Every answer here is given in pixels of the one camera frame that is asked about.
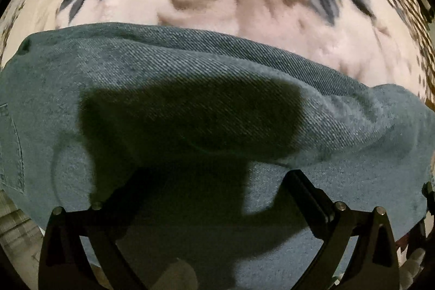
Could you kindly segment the blue denim pants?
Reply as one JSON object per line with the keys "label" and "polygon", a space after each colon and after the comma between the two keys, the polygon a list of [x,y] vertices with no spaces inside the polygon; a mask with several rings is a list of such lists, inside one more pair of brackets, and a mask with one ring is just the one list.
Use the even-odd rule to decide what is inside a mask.
{"label": "blue denim pants", "polygon": [[216,32],[39,32],[1,71],[1,188],[41,228],[112,198],[147,285],[180,258],[201,289],[290,289],[321,244],[292,170],[401,237],[433,155],[434,112],[405,88]]}

